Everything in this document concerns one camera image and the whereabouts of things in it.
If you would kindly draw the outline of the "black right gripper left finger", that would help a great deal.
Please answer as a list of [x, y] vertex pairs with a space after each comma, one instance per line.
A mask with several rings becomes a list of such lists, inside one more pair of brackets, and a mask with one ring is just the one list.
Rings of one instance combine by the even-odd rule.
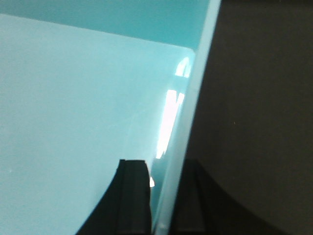
[[150, 176], [143, 160], [120, 160], [110, 186], [78, 235], [150, 235]]

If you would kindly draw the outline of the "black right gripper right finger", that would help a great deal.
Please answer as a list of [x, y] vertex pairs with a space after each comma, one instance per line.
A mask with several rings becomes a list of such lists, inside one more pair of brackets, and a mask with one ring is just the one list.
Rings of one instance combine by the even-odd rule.
[[282, 235], [228, 195], [195, 159], [184, 161], [172, 235]]

